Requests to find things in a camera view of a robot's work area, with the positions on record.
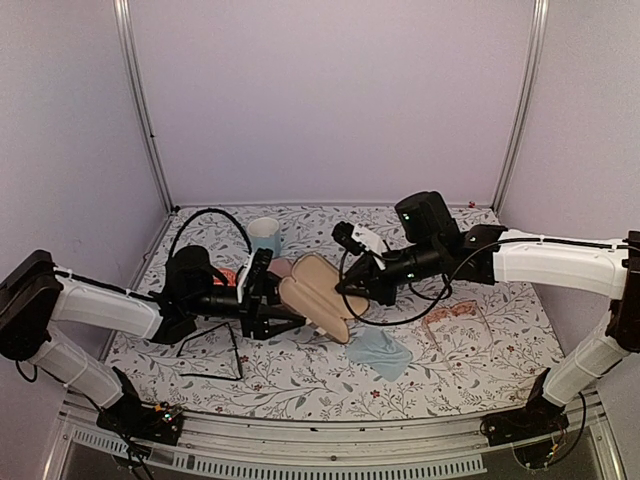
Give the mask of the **brown plaid glasses case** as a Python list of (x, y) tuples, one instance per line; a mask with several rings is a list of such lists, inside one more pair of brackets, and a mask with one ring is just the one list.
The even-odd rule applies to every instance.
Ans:
[(288, 276), (279, 283), (281, 302), (334, 342), (346, 344), (350, 340), (347, 321), (354, 315), (346, 308), (342, 296), (335, 289), (339, 272), (323, 256), (315, 253), (296, 260)]

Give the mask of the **light blue cleaning cloth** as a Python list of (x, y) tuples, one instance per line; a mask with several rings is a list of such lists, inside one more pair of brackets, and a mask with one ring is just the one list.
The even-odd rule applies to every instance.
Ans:
[(346, 347), (347, 358), (373, 369), (384, 380), (394, 382), (413, 359), (412, 352), (386, 331), (366, 328)]

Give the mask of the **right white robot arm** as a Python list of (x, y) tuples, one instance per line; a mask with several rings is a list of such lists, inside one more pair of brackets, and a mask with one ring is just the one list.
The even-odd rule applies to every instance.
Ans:
[(392, 306), (397, 289), (433, 276), (449, 290), (456, 280), (493, 285), (529, 282), (605, 296), (610, 306), (598, 326), (558, 365), (540, 374), (517, 427), (537, 436), (583, 388), (639, 350), (639, 234), (578, 240), (479, 224), (461, 231), (440, 193), (419, 192), (395, 206), (409, 244), (388, 249), (371, 230), (338, 223), (333, 239), (356, 256), (339, 269), (336, 291)]

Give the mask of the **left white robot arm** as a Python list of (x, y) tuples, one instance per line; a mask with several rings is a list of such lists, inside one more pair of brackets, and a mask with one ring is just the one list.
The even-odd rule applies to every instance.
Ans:
[(172, 345), (196, 330), (199, 317), (239, 320), (244, 337), (268, 340), (299, 328), (305, 318), (269, 304), (272, 252), (258, 249), (234, 285), (201, 246), (170, 254), (161, 292), (141, 295), (56, 267), (36, 250), (1, 284), (1, 354), (38, 367), (108, 410), (128, 434), (148, 426), (148, 412), (125, 378), (61, 333), (60, 321), (132, 334)]

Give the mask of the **pink translucent sunglasses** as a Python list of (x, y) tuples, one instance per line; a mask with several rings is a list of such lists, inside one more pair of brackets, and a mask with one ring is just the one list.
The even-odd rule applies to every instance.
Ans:
[(440, 354), (442, 362), (449, 372), (455, 373), (461, 367), (461, 363), (454, 355), (456, 349), (446, 350), (443, 348), (444, 343), (454, 344), (454, 333), (462, 333), (465, 339), (474, 341), (474, 344), (470, 347), (473, 354), (480, 350), (477, 344), (480, 342), (482, 334), (475, 333), (470, 326), (471, 322), (482, 327), (482, 331), (487, 337), (486, 344), (489, 348), (489, 355), (492, 355), (493, 331), (485, 313), (476, 300), (465, 300), (452, 306), (436, 308), (426, 314), (420, 321), (429, 343)]

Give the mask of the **pink glasses case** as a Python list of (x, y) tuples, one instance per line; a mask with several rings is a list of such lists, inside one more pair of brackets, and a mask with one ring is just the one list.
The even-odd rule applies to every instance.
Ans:
[(268, 270), (274, 275), (284, 278), (291, 275), (293, 262), (287, 258), (275, 258), (271, 261)]

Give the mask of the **red patterned bowl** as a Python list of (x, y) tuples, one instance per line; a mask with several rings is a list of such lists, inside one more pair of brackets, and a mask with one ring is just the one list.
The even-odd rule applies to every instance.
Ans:
[(214, 276), (213, 283), (215, 285), (231, 286), (231, 287), (236, 286), (237, 274), (235, 271), (228, 268), (220, 268), (219, 272), (225, 278), (225, 280), (222, 280), (219, 276)]

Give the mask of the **light blue mug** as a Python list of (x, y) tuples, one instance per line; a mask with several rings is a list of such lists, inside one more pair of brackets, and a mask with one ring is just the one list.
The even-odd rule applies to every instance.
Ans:
[(270, 249), (278, 255), (281, 248), (281, 230), (278, 220), (271, 217), (255, 219), (248, 224), (247, 234), (254, 249)]

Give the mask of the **black frame glasses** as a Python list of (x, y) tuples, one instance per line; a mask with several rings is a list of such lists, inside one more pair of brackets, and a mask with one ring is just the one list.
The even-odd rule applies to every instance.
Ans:
[(236, 335), (229, 322), (199, 331), (183, 340), (176, 353), (183, 378), (239, 382), (244, 370)]

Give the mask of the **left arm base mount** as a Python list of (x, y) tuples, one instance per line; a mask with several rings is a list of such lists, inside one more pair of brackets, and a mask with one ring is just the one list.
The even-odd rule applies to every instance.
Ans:
[(123, 395), (114, 405), (100, 408), (97, 426), (126, 437), (176, 446), (184, 425), (183, 409), (167, 402), (144, 405), (126, 375), (116, 367), (113, 370)]

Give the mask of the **front aluminium rail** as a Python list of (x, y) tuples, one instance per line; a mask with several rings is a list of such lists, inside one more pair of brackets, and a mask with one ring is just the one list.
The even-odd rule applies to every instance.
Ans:
[(175, 446), (144, 457), (100, 430), (88, 403), (66, 397), (47, 479), (626, 479), (595, 391), (567, 409), (563, 433), (493, 444), (482, 414), (312, 422), (189, 412)]

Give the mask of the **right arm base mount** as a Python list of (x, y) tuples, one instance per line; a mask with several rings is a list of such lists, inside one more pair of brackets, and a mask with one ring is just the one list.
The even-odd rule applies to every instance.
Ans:
[(536, 378), (523, 407), (482, 417), (479, 430), (490, 446), (531, 439), (569, 426), (565, 407), (543, 397), (543, 384), (549, 372), (547, 368)]

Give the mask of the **left aluminium frame post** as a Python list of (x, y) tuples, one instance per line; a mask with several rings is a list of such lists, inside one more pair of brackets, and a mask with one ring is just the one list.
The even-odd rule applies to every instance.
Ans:
[(161, 162), (156, 135), (149, 113), (143, 79), (136, 51), (131, 2), (115, 0), (113, 2), (116, 28), (121, 44), (126, 75), (128, 78), (134, 110), (140, 127), (144, 149), (148, 158), (151, 175), (155, 183), (161, 205), (167, 213), (171, 213), (174, 202), (171, 198), (169, 184)]

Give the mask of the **aluminium frame post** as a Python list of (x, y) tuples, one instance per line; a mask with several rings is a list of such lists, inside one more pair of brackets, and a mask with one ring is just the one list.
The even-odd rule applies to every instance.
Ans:
[(149, 113), (143, 79), (136, 51), (131, 2), (115, 0), (113, 2), (116, 28), (121, 44), (126, 75), (128, 78), (134, 110), (140, 127), (144, 149), (148, 158), (151, 175), (155, 183), (161, 205), (167, 213), (171, 213), (174, 202), (171, 198), (169, 184), (161, 162), (156, 135)]
[(491, 203), (491, 210), (497, 216), (501, 215), (506, 204), (508, 191), (515, 173), (519, 151), (525, 134), (544, 49), (549, 4), (550, 2), (548, 0), (535, 0), (533, 2), (525, 63), (517, 97), (514, 120)]

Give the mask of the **right aluminium frame post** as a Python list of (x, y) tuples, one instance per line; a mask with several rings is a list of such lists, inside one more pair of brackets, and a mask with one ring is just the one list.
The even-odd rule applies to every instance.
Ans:
[(501, 215), (506, 204), (508, 191), (515, 173), (519, 151), (525, 134), (544, 49), (549, 4), (550, 2), (548, 0), (535, 0), (533, 2), (525, 63), (517, 97), (514, 120), (491, 203), (491, 210), (497, 216)]

